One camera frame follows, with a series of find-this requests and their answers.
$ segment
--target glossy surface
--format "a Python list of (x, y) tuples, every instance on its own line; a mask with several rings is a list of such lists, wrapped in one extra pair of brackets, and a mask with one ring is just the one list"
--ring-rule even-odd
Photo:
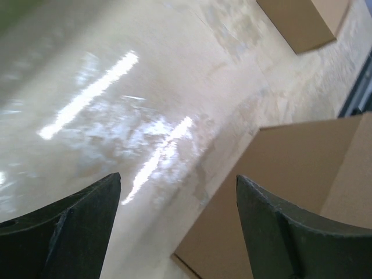
[(257, 128), (335, 117), (371, 32), (363, 0), (301, 56), (254, 0), (39, 5), (0, 37), (0, 221), (119, 171), (101, 277), (184, 278), (169, 255)]

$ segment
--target beige floor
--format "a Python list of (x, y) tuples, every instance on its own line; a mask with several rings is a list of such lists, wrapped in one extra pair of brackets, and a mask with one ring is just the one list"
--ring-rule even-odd
[(372, 46), (296, 56), (254, 0), (51, 0), (0, 37), (0, 221), (119, 171), (101, 278), (185, 278), (169, 255), (259, 126), (335, 117)]

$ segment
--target cardboard box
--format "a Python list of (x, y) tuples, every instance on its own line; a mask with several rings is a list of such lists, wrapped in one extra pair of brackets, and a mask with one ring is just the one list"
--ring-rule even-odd
[(173, 255), (191, 278), (253, 278), (237, 174), (311, 212), (372, 228), (372, 113), (261, 129)]
[(336, 40), (350, 0), (257, 0), (296, 53)]

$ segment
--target marble floor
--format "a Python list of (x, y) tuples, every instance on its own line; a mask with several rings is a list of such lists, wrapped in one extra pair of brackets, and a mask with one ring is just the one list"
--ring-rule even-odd
[(364, 0), (300, 56), (254, 0), (35, 0), (0, 36), (0, 221), (118, 171), (101, 278), (186, 278), (169, 256), (257, 128), (335, 117), (371, 46)]

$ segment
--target box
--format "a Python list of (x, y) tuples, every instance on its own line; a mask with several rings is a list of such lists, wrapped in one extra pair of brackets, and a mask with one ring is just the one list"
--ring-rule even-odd
[(261, 129), (173, 255), (191, 278), (253, 278), (237, 174), (311, 212), (372, 228), (372, 113)]
[(257, 0), (296, 53), (336, 40), (350, 0)]

